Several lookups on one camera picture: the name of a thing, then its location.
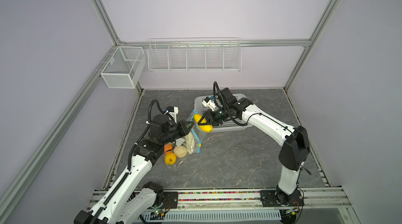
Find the yellow lemon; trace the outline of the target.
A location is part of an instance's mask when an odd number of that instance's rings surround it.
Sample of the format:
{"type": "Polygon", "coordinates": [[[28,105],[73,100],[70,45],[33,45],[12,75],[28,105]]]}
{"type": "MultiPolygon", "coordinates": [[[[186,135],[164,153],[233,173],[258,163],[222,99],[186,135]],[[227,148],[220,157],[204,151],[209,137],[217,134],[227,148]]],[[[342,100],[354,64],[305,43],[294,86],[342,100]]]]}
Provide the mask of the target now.
{"type": "Polygon", "coordinates": [[[177,156],[173,152],[169,152],[165,155],[164,161],[167,165],[174,165],[177,161],[177,156]]]}

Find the clear zip top bag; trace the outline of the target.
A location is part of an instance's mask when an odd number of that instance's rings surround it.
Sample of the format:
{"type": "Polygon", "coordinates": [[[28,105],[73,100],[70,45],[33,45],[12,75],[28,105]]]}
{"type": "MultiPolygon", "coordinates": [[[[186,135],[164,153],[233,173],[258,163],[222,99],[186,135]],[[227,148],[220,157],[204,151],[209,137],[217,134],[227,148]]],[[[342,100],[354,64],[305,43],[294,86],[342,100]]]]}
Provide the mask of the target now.
{"type": "Polygon", "coordinates": [[[189,156],[199,154],[201,152],[202,142],[207,133],[199,129],[195,122],[194,110],[187,121],[193,122],[195,125],[188,135],[179,138],[174,143],[168,143],[164,146],[163,161],[169,168],[175,168],[182,164],[189,156]]]}

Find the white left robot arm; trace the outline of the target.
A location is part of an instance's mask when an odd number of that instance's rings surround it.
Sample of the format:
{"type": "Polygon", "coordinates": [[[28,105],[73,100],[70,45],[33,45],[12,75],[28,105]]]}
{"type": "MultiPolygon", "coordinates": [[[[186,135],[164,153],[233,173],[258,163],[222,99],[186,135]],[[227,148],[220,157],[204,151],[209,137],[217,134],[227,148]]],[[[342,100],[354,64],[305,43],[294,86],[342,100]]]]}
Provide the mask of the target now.
{"type": "Polygon", "coordinates": [[[131,224],[148,208],[162,206],[163,186],[157,183],[146,183],[137,196],[131,197],[142,178],[164,154],[165,144],[188,135],[193,126],[193,122],[181,120],[172,130],[144,139],[146,133],[150,132],[150,125],[147,125],[129,153],[126,169],[91,210],[82,210],[77,214],[74,223],[131,224]]]}

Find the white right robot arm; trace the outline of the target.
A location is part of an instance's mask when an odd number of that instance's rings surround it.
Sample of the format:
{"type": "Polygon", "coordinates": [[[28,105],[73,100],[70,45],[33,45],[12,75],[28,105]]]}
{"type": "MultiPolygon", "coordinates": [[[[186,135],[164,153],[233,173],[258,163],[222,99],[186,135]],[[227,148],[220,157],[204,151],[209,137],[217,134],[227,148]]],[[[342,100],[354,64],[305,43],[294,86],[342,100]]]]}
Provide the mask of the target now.
{"type": "Polygon", "coordinates": [[[262,111],[246,98],[241,98],[233,104],[225,103],[222,107],[216,106],[211,100],[203,103],[208,107],[202,115],[194,115],[194,119],[205,132],[213,127],[230,120],[238,126],[252,125],[273,140],[281,147],[278,159],[282,165],[281,177],[276,188],[277,196],[294,195],[300,172],[311,152],[307,130],[286,124],[268,113],[262,111]]]}

